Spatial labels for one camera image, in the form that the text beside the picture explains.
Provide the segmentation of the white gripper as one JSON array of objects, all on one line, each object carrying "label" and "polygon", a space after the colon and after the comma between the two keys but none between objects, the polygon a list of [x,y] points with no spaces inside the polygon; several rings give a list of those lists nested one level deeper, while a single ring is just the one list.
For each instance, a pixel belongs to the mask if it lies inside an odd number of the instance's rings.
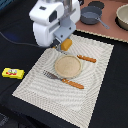
[{"label": "white gripper", "polygon": [[[62,3],[36,3],[29,13],[33,32],[39,46],[48,47],[55,39],[54,32],[60,27],[64,16]],[[80,19],[80,5],[74,3],[68,16],[74,23]]]}]

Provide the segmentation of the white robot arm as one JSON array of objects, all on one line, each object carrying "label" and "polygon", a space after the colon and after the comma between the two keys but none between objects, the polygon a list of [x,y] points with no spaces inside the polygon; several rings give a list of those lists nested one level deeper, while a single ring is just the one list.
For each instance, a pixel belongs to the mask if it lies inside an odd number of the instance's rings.
[{"label": "white robot arm", "polygon": [[80,19],[80,3],[78,0],[38,0],[29,16],[37,44],[55,46],[75,31]]}]

